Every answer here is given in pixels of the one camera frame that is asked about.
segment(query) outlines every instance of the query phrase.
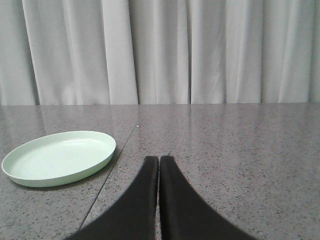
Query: black object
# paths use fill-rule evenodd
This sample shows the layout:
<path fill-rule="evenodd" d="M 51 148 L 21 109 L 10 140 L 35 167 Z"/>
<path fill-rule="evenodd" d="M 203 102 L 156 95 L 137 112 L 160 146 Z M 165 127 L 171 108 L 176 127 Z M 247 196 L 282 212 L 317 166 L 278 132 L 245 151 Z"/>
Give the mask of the black object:
<path fill-rule="evenodd" d="M 154 240 L 158 171 L 158 158 L 147 156 L 119 200 L 66 240 Z"/>
<path fill-rule="evenodd" d="M 172 156 L 160 159 L 159 204 L 162 240 L 254 240 L 201 199 Z"/>

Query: speckled gray countertop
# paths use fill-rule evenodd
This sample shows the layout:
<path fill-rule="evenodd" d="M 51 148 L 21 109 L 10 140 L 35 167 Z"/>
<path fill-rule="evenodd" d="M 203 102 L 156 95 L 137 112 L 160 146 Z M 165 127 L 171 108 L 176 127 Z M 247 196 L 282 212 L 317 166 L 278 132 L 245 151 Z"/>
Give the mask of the speckled gray countertop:
<path fill-rule="evenodd" d="M 20 186 L 1 171 L 1 240 L 69 236 L 119 198 L 147 155 L 174 156 L 213 209 L 258 239 L 320 239 L 320 103 L 1 106 L 0 159 L 77 130 L 113 136 L 112 161 L 50 188 Z"/>

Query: curtain fold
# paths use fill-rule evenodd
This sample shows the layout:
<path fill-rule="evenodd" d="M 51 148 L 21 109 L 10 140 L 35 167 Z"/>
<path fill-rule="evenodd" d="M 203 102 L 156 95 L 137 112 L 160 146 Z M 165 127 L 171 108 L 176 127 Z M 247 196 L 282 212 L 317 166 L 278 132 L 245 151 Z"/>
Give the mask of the curtain fold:
<path fill-rule="evenodd" d="M 320 102 L 318 0 L 0 1 L 0 104 Z"/>

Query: curtain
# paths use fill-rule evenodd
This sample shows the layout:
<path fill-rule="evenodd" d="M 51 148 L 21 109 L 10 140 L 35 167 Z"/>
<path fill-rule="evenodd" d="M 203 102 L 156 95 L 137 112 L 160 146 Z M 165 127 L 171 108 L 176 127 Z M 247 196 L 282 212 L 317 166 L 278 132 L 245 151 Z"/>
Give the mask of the curtain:
<path fill-rule="evenodd" d="M 1 0 L 1 105 L 320 102 L 319 0 Z"/>

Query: plate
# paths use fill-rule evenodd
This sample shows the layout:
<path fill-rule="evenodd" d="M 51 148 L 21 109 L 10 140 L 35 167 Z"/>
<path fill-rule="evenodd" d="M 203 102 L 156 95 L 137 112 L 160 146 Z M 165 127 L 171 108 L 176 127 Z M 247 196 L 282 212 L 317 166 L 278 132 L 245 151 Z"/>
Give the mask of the plate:
<path fill-rule="evenodd" d="M 116 141 L 97 131 L 68 131 L 29 141 L 11 151 L 2 170 L 17 184 L 53 187 L 76 182 L 102 169 Z"/>

